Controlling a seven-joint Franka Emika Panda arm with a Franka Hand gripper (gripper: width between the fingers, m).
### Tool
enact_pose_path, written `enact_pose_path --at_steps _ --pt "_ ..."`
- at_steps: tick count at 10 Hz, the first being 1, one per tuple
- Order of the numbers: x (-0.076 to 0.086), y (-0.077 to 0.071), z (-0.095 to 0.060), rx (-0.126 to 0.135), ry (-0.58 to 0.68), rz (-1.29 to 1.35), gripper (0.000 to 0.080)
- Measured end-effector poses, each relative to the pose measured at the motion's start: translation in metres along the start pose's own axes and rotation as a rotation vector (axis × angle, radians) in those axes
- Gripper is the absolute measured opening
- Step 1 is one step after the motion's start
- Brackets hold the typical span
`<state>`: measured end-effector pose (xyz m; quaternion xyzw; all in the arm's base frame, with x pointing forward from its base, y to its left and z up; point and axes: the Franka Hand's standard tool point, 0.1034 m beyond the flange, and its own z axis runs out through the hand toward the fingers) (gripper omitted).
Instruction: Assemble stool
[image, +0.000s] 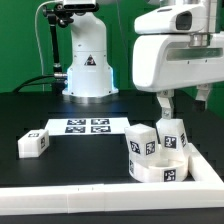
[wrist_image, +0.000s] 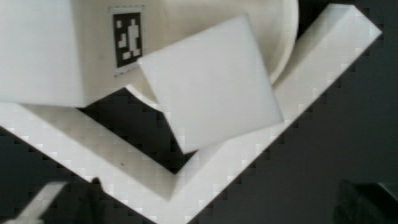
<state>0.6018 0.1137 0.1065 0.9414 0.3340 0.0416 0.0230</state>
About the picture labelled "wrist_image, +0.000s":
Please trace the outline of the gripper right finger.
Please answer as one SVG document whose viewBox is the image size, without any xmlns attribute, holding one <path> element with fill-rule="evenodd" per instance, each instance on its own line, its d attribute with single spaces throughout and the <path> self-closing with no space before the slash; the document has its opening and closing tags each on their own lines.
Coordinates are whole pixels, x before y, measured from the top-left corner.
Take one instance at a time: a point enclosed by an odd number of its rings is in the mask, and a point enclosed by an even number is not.
<svg viewBox="0 0 398 224">
<path fill-rule="evenodd" d="M 398 183 L 340 182 L 335 224 L 398 224 Z"/>
</svg>

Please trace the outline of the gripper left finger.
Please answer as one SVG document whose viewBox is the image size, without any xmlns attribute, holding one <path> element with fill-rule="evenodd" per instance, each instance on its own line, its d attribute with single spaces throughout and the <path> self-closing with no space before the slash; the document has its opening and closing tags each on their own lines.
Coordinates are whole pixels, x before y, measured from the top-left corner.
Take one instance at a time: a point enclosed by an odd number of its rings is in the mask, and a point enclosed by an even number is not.
<svg viewBox="0 0 398 224">
<path fill-rule="evenodd" d="M 102 182 L 50 182 L 9 224 L 105 224 Z"/>
</svg>

